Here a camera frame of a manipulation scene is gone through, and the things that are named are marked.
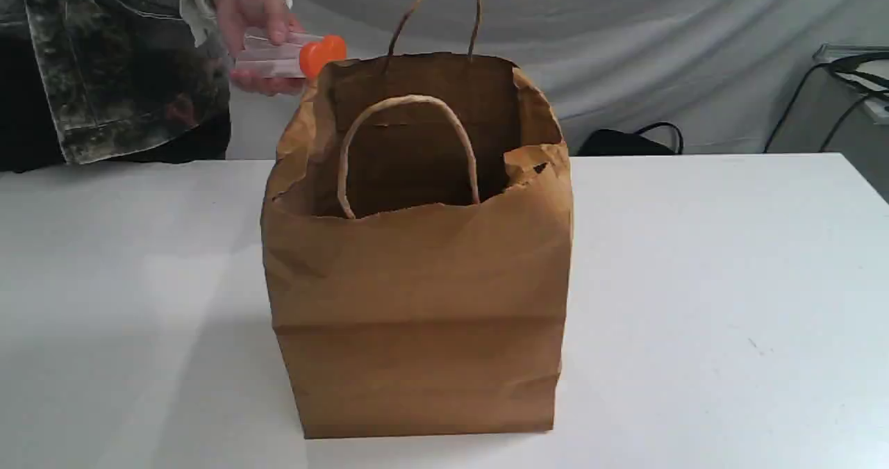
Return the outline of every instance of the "table surface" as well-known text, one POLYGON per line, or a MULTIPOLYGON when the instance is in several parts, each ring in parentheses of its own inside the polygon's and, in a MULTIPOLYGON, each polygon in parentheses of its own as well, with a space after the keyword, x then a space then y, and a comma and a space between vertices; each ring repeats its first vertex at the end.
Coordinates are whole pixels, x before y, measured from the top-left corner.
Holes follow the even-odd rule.
POLYGON ((0 178, 0 466, 889 467, 889 206, 842 156, 574 160, 555 431, 308 442, 270 166, 0 178))

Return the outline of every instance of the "orange cap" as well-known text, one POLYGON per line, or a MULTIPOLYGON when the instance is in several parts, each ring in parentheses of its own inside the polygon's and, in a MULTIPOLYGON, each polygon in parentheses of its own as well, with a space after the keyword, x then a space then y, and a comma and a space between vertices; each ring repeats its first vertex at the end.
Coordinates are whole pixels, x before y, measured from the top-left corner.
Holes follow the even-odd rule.
POLYGON ((342 36, 327 35, 320 42, 311 42, 299 52, 299 69, 306 79, 314 79, 324 65, 346 58, 346 41, 342 36))

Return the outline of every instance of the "white backdrop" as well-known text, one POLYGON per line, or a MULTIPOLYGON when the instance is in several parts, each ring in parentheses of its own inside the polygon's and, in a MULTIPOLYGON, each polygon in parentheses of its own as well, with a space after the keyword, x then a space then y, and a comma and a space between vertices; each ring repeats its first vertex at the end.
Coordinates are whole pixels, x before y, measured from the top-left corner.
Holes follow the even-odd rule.
MULTIPOLYGON (((413 0, 294 0, 308 31, 384 54, 413 0)), ((483 0, 476 50, 533 77, 577 148, 680 125, 689 152, 755 152, 823 42, 889 44, 889 0, 483 0)), ((426 0, 397 51, 464 51, 472 0, 426 0)), ((236 92, 229 158, 271 158, 297 99, 236 92)))

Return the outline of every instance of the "person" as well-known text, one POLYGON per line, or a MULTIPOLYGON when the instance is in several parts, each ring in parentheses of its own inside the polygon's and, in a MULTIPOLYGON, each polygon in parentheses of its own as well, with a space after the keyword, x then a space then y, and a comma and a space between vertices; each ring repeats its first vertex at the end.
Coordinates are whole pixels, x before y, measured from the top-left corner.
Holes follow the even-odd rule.
MULTIPOLYGON (((286 0, 0 0, 0 172, 222 158, 226 63, 248 26, 280 44, 299 23, 286 0), (224 47, 209 39, 214 22, 224 47)), ((266 95, 301 87, 232 81, 266 95)))

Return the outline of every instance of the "hand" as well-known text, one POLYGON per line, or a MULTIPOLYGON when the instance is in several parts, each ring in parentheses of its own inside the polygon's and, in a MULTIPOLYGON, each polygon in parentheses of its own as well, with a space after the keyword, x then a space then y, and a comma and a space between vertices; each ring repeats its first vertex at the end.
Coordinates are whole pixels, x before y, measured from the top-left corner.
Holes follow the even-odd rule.
MULTIPOLYGON (((288 31, 302 30, 284 0, 213 0, 213 5, 219 32, 232 57, 244 50, 244 32, 250 26, 265 29, 275 45, 285 42, 288 31)), ((269 96, 299 93, 305 83, 304 79, 262 79, 251 71, 238 69, 231 72, 231 80, 244 91, 269 96)))

